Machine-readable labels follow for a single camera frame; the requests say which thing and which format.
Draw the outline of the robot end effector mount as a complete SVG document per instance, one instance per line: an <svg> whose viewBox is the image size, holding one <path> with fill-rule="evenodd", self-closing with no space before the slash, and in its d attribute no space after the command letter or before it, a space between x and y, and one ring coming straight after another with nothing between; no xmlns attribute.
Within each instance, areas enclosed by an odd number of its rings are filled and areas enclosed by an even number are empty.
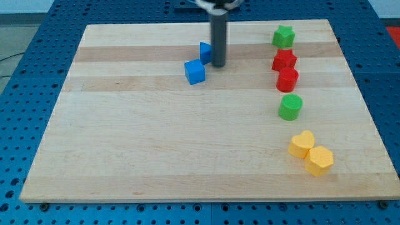
<svg viewBox="0 0 400 225"><path fill-rule="evenodd" d="M206 10L208 13L214 12L215 10L230 11L234 8L239 7L244 0L195 0L194 3Z"/></svg>

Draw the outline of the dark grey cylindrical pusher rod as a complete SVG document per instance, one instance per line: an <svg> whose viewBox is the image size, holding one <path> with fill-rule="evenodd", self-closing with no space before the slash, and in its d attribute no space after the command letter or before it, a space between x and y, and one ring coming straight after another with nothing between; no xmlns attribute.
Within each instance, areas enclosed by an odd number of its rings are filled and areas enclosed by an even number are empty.
<svg viewBox="0 0 400 225"><path fill-rule="evenodd" d="M213 9L209 13L211 34L211 63L221 68L226 64L226 40L228 12L225 9Z"/></svg>

